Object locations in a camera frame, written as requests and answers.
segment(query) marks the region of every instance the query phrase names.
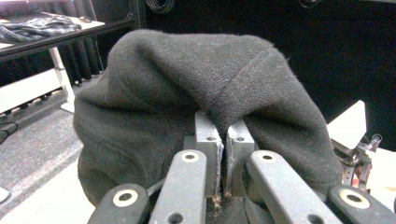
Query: round joint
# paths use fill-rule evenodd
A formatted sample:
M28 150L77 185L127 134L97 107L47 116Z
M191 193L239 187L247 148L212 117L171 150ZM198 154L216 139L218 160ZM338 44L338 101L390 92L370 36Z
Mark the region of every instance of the round joint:
M181 159L184 162L196 162L198 161L199 157L195 152L185 152L181 155Z
M136 202L138 194L133 189L122 189L114 195L113 203L117 207L126 207Z
M353 190L341 189L340 197L344 202L353 207L360 209L366 209L370 207L370 202L363 195Z
M276 162L276 156L267 151L262 151L260 153L257 153L257 156L260 158L260 161L264 161L267 163L275 163Z

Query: folded garment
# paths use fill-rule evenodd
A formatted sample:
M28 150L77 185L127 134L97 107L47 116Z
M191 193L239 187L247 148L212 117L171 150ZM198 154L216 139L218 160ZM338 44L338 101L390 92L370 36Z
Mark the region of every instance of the folded garment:
M131 32L75 105L78 176L94 205L119 184L164 178L198 110L222 137L243 119L260 148L282 155L311 188L341 183L324 118L283 55L255 36Z
M33 18L0 24L0 42L15 44L32 42L49 36L62 35L81 29L66 16Z

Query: metal table leg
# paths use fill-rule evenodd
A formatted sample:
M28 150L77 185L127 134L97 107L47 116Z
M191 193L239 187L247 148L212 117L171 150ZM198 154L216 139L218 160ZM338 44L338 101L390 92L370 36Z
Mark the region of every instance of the metal table leg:
M59 83L61 84L62 90L66 95L67 103L61 105L61 108L74 113L74 100L75 94L73 93L72 86L70 85L69 77L67 76L66 69L62 63L61 55L59 54L58 48L49 49L50 57L55 65L55 72L58 76Z

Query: table surface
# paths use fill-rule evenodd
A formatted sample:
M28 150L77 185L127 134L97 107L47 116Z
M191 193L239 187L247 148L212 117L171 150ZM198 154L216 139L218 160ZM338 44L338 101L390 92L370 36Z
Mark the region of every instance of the table surface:
M47 13L47 12L42 12L42 14L51 15L51 16L58 16L57 14L51 14L51 13ZM82 21L82 20L80 20L79 18L76 18L76 17L68 17L68 18L70 18L70 20L73 23L81 25L81 30L87 30L87 29L90 29L90 28L93 28L93 27L105 25L105 23L101 22L101 21L84 22L84 21ZM4 22L7 22L7 21L6 20L0 20L0 23L4 23ZM10 47L10 46L12 46L12 44L0 43L0 49L4 49L4 48Z

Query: gray carpet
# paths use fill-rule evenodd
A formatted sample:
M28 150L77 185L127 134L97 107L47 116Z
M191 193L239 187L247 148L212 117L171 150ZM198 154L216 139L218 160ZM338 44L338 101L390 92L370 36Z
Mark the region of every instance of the gray carpet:
M78 92L97 79L73 89ZM0 117L0 123L20 125L0 145L0 187L11 194L0 203L0 219L78 158L82 143L73 129L73 114L60 108L64 102L64 95L58 92L47 101Z

